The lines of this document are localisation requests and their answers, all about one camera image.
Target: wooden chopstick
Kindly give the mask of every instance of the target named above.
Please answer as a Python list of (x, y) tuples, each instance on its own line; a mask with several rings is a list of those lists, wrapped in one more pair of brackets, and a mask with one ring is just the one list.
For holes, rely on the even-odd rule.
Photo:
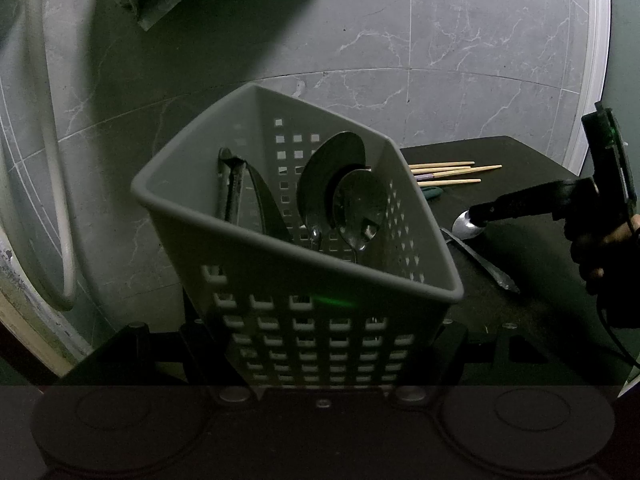
[(440, 178), (441, 176), (453, 176), (453, 175), (462, 175), (465, 173), (477, 173), (478, 171), (489, 171), (489, 170), (497, 170), (501, 168), (501, 164), (496, 164), (494, 166), (479, 166), (478, 168), (468, 168), (468, 170), (454, 170), (454, 171), (434, 171), (433, 177)]
[(423, 173), (433, 173), (434, 171), (455, 171), (455, 170), (468, 170), (471, 166), (446, 166), (445, 168), (417, 168), (411, 170), (414, 175), (420, 175)]
[(474, 162), (427, 162), (425, 164), (409, 164), (410, 170), (421, 170), (422, 168), (448, 168), (449, 166), (472, 166)]
[(472, 184), (474, 182), (480, 182), (479, 178), (463, 178), (461, 180), (428, 180), (426, 182), (418, 182), (420, 187), (429, 186), (452, 186), (453, 184)]

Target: basket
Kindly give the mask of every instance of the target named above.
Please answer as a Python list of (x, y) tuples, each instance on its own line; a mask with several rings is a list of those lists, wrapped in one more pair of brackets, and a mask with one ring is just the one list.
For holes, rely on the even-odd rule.
[[(308, 158), (344, 130), (362, 138), (367, 164), (388, 194), (384, 227), (363, 265), (351, 261), (337, 232), (321, 252), (311, 251), (295, 203)], [(216, 218), (223, 146), (261, 174), (294, 244)], [(253, 84), (188, 124), (135, 177), (132, 192), (148, 209), (197, 312), (255, 386), (392, 385), (411, 352), (432, 343), (447, 309), (463, 295), (438, 226), (394, 142)], [(251, 217), (255, 201), (245, 202)]]

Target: table top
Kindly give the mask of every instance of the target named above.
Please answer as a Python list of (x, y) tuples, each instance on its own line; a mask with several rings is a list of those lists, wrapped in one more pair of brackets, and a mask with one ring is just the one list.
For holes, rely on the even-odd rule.
[[(537, 184), (575, 178), (510, 137), (457, 140), (401, 151), (409, 164), (473, 160), (476, 166), (502, 165), (499, 170), (469, 176), (482, 182), (444, 186), (441, 196), (429, 200), (438, 224), (448, 229), (474, 204)], [(504, 323), (515, 323), (589, 383), (622, 385), (631, 367), (598, 320), (596, 299), (587, 294), (578, 266), (571, 260), (563, 227), (564, 221), (554, 222), (550, 214), (508, 219), (490, 223), (482, 235), (467, 241), (514, 279), (520, 295), (502, 290), (466, 253), (450, 244), (465, 297), (451, 307), (448, 317), (472, 332), (495, 333)], [(640, 330), (617, 334), (629, 352), (637, 355)]]

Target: person's hand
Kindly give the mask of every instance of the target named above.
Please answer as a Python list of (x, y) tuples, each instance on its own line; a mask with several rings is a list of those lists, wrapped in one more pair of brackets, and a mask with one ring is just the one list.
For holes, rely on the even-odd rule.
[[(623, 251), (622, 247), (624, 242), (631, 238), (632, 232), (625, 223), (606, 236), (597, 236), (590, 232), (577, 234), (577, 221), (577, 218), (567, 220), (564, 234), (572, 242), (571, 258), (580, 265), (580, 276), (587, 283), (588, 293), (598, 294), (604, 282), (604, 262), (609, 258), (627, 257), (628, 251)], [(640, 228), (640, 215), (633, 216), (632, 224), (634, 231)]]

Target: screw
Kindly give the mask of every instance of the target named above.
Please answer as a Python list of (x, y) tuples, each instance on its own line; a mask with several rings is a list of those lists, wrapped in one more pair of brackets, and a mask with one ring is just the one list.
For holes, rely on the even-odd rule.
[(245, 402), (251, 397), (251, 391), (244, 386), (228, 386), (221, 390), (219, 395), (225, 402)]
[(398, 386), (396, 397), (402, 402), (420, 402), (427, 396), (427, 392), (420, 386)]

